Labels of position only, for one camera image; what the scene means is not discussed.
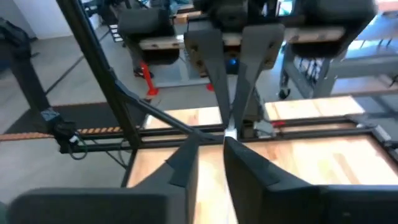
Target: caster wheel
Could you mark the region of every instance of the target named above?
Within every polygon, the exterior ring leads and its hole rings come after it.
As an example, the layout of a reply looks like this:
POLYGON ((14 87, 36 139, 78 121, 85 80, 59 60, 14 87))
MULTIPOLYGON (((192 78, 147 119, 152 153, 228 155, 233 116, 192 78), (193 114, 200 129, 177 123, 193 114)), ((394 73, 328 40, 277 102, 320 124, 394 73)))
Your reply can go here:
POLYGON ((287 90, 280 90, 280 91, 279 91, 279 94, 278 94, 279 99, 281 99, 281 100, 286 99, 289 95, 290 95, 290 89, 287 89, 287 90))

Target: red object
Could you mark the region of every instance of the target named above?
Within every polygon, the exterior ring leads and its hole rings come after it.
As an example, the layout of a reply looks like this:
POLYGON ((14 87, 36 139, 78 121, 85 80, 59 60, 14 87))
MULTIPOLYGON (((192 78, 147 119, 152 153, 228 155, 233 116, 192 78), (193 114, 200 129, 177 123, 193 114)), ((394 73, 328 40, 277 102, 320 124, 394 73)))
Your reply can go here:
POLYGON ((211 83, 209 83, 209 84, 206 85, 206 89, 207 89, 208 91, 214 91, 213 85, 212 85, 211 83))
POLYGON ((283 126, 286 124, 285 121, 276 121, 276 122, 272 122, 271 123, 273 127, 279 127, 279 126, 283 126))
POLYGON ((145 81, 147 82, 147 85, 149 87, 147 95, 156 96, 159 93, 159 89, 155 88, 154 84, 152 83, 148 66, 144 62, 141 62, 141 68, 142 72, 144 73, 145 81))

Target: blue light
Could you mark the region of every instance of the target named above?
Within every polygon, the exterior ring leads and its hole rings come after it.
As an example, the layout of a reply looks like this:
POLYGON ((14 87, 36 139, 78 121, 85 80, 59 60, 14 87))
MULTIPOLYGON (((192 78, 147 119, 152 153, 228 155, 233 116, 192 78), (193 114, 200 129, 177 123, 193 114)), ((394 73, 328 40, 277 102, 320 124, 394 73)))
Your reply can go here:
POLYGON ((230 63, 231 65, 236 65, 237 62, 238 62, 238 61, 237 61, 235 58, 232 58, 231 60, 229 60, 229 63, 230 63))

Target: orange and black striped tape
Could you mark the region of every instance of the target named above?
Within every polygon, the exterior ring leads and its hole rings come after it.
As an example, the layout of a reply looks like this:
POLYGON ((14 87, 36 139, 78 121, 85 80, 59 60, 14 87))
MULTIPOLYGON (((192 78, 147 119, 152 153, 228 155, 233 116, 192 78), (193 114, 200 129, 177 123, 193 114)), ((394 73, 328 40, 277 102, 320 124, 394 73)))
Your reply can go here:
MULTIPOLYGON (((78 132, 80 134, 84 134, 84 135, 120 133, 121 131, 122 131, 122 129, 120 127, 78 129, 78 132)), ((52 138, 52 137, 53 136, 51 134, 44 134, 44 133, 15 133, 15 134, 0 135, 0 141, 43 139, 43 138, 52 138)))

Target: wooden tabletop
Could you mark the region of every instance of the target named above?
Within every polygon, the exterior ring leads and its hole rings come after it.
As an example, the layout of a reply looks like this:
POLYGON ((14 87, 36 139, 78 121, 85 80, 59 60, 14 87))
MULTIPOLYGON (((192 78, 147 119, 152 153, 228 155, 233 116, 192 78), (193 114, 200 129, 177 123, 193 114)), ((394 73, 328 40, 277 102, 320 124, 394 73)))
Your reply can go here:
MULTIPOLYGON (((349 96, 280 101, 267 103, 266 108, 270 119, 363 112, 349 96)), ((220 122, 217 107, 175 110, 168 111, 168 114, 190 125, 220 122)), ((147 122, 147 128, 166 126, 155 118, 147 122)), ((312 184, 398 184, 395 167, 377 143, 367 136, 254 142, 246 146, 312 184)), ((127 187, 133 187, 145 179, 175 150, 176 148, 138 151, 127 187)), ((222 146, 200 147, 195 223, 236 223, 224 174, 222 146)))
MULTIPOLYGON (((396 11, 398 10, 398 0, 378 0, 376 1, 379 11, 396 11)), ((177 14, 174 19, 175 24, 185 24, 189 16, 198 16, 200 11, 177 14)), ((380 40, 398 37, 398 21, 384 16, 378 16, 376 20, 367 26, 360 33, 356 40, 380 40)))

